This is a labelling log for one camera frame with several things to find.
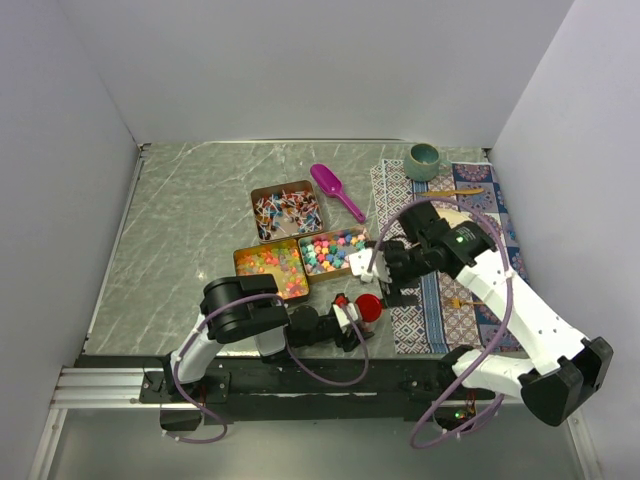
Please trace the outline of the red jar lid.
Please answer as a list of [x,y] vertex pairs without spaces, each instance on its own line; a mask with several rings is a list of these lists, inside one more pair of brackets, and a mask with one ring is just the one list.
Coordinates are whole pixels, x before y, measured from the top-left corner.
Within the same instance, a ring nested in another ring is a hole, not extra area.
[[370,293],[358,296],[355,300],[355,305],[359,310],[361,320],[366,324],[375,323],[384,310],[382,300]]

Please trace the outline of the purple plastic scoop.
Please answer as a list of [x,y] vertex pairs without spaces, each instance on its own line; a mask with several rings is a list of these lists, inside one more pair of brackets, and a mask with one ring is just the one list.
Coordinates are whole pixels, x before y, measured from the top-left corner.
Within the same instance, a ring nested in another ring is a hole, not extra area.
[[359,223],[366,222],[365,214],[345,193],[342,182],[329,167],[324,164],[314,164],[310,167],[310,173],[326,196],[338,199]]

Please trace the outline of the lollipop tin box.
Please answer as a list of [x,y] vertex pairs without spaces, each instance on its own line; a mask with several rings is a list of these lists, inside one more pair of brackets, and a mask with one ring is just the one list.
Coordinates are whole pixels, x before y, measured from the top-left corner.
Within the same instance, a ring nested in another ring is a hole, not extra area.
[[250,198],[261,244],[324,231],[320,203],[308,180],[254,189]]

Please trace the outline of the glass jar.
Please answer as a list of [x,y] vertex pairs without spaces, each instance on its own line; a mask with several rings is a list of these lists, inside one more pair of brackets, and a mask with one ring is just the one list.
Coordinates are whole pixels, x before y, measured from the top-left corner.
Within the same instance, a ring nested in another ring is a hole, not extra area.
[[359,327],[365,339],[369,339],[375,335],[376,325],[374,323],[361,322]]

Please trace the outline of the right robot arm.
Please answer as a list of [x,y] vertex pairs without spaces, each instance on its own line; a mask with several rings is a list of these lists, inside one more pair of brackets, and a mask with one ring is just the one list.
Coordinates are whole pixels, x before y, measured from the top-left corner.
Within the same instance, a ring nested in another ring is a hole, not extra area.
[[422,198],[385,226],[394,225],[412,248],[388,249],[377,241],[367,272],[393,293],[430,273],[446,274],[501,319],[484,349],[464,346],[450,355],[437,376],[442,393],[427,416],[449,398],[484,389],[517,397],[543,423],[558,426],[601,388],[613,347],[571,326],[522,279],[487,216],[452,227]]

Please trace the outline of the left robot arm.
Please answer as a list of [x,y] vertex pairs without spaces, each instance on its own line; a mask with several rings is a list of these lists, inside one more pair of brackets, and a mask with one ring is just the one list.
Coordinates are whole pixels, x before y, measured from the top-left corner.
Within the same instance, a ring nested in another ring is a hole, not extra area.
[[357,305],[338,294],[327,314],[303,305],[287,311],[271,274],[224,277],[203,289],[200,315],[180,347],[163,360],[163,389],[174,400],[188,401],[199,381],[226,345],[252,339],[264,363],[277,363],[290,348],[332,341],[350,352],[373,336]]

